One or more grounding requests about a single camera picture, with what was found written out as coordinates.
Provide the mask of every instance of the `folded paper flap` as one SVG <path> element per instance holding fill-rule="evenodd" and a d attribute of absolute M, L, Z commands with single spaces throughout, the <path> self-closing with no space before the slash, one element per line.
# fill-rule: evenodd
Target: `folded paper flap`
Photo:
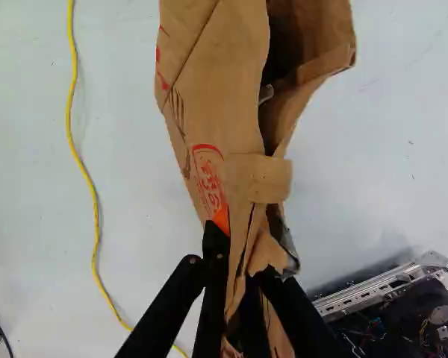
<path fill-rule="evenodd" d="M 296 70 L 296 82 L 305 84 L 320 76 L 330 76 L 333 73 L 349 68 L 354 62 L 355 47 L 350 43 L 338 46 L 320 57 L 310 60 Z"/>
<path fill-rule="evenodd" d="M 156 92 L 161 110 L 218 2 L 160 0 L 155 75 L 161 87 Z"/>
<path fill-rule="evenodd" d="M 262 154 L 232 154 L 221 168 L 226 191 L 255 203 L 278 203 L 290 192 L 292 162 Z"/>

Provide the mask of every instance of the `white floor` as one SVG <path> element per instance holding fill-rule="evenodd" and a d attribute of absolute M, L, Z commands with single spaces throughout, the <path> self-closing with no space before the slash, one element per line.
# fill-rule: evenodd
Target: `white floor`
<path fill-rule="evenodd" d="M 101 273 L 131 323 L 202 232 L 152 93 L 156 3 L 75 8 L 75 137 L 102 201 Z M 288 151 L 306 288 L 409 248 L 448 256 L 448 0 L 353 9 L 357 66 L 317 92 Z M 20 358 L 112 357 L 127 334 L 90 272 L 65 17 L 65 0 L 0 1 L 0 322 Z M 198 314 L 178 336 L 189 353 Z"/>

